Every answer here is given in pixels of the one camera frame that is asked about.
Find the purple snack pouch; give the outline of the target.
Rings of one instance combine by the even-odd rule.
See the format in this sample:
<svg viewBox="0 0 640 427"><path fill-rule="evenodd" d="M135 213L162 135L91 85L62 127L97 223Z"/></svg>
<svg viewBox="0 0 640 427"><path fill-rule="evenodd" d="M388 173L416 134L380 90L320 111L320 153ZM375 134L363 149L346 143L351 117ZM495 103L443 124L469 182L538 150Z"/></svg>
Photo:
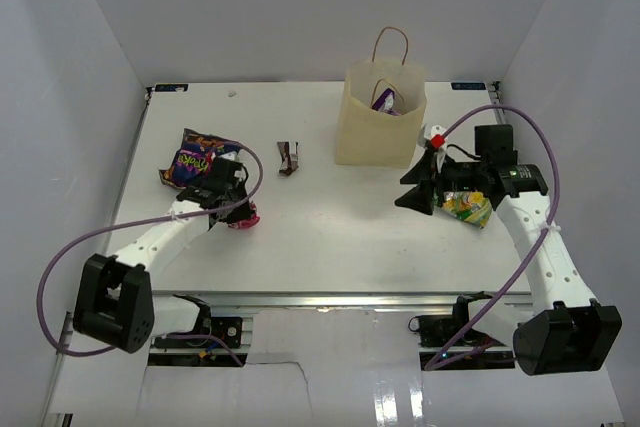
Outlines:
<svg viewBox="0 0 640 427"><path fill-rule="evenodd" d="M372 103L371 109L379 113L399 116L400 113L395 110L395 101L396 92L391 88L387 88Z"/></svg>

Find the brown chocolate bar wrapper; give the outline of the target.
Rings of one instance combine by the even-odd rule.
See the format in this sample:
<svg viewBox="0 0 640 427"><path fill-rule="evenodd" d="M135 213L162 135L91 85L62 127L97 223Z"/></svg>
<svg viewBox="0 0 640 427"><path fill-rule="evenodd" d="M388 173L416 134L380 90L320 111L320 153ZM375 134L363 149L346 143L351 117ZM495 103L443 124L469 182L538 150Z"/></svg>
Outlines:
<svg viewBox="0 0 640 427"><path fill-rule="evenodd" d="M284 177L291 176L299 168L298 142L294 141L278 141L277 147L281 157L281 165L279 175Z"/></svg>

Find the red snack packet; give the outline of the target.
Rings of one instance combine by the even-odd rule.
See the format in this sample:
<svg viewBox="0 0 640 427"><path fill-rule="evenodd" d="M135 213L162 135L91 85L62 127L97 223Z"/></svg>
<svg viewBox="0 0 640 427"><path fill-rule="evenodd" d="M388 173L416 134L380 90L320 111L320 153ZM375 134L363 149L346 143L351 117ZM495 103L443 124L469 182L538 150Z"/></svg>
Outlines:
<svg viewBox="0 0 640 427"><path fill-rule="evenodd" d="M245 202L236 207L224 220L229 228L236 230L249 229L259 221L260 217L257 213L256 204L253 201Z"/></svg>

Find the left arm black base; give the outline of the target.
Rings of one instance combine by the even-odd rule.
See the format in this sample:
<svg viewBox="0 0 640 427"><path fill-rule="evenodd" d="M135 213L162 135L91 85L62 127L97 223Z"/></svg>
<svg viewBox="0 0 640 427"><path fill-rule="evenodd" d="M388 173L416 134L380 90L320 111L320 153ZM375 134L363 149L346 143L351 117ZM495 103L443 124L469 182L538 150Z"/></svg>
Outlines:
<svg viewBox="0 0 640 427"><path fill-rule="evenodd" d="M243 319L214 316L211 307L192 296L177 296L198 308L194 327L186 333L171 333L151 341L149 366L164 367L243 367L246 354L242 345Z"/></svg>

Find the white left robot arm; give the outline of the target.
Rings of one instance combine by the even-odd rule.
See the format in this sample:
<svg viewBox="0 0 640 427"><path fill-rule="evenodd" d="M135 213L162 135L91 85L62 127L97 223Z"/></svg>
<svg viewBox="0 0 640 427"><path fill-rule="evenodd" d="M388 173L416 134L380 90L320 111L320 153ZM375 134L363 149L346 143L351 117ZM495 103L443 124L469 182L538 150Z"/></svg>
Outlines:
<svg viewBox="0 0 640 427"><path fill-rule="evenodd" d="M182 297L156 297L153 283L191 242L218 223L250 217L248 173L238 161L218 157L209 173L182 190L169 220L115 253L92 255L83 267L73 315L75 331L128 353L151 337L178 334L199 346L211 334L201 307Z"/></svg>

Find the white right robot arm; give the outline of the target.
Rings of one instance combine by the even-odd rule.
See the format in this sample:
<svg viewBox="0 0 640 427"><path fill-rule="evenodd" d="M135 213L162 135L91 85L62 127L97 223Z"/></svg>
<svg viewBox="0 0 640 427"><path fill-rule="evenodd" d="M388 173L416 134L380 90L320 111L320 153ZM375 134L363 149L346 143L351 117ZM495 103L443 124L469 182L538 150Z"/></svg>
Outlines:
<svg viewBox="0 0 640 427"><path fill-rule="evenodd" d="M529 376L599 370L622 327L618 309L601 304L582 279L550 214L554 203L538 167L522 164L509 125L476 127L475 154L456 161L447 153L445 130L424 133L422 158L401 179L409 191L398 207L433 214L457 194L488 201L506 227L520 258L533 312L505 302L507 290L461 295L451 331L472 346L485 336L510 348Z"/></svg>

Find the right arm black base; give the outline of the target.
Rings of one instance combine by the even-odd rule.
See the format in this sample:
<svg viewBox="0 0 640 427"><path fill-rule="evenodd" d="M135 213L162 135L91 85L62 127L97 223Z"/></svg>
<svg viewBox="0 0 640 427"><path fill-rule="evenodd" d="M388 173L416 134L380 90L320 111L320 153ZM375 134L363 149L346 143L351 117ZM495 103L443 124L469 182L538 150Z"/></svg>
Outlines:
<svg viewBox="0 0 640 427"><path fill-rule="evenodd" d="M419 337L421 369L427 371L428 362L454 334L469 321L468 305L477 300L489 300L490 295L480 292L458 296L449 314L423 314L412 317L407 324L408 330ZM455 363L442 367L442 370L493 370L513 369L516 359L503 344L495 341L497 350L488 349L475 355L466 355Z"/></svg>

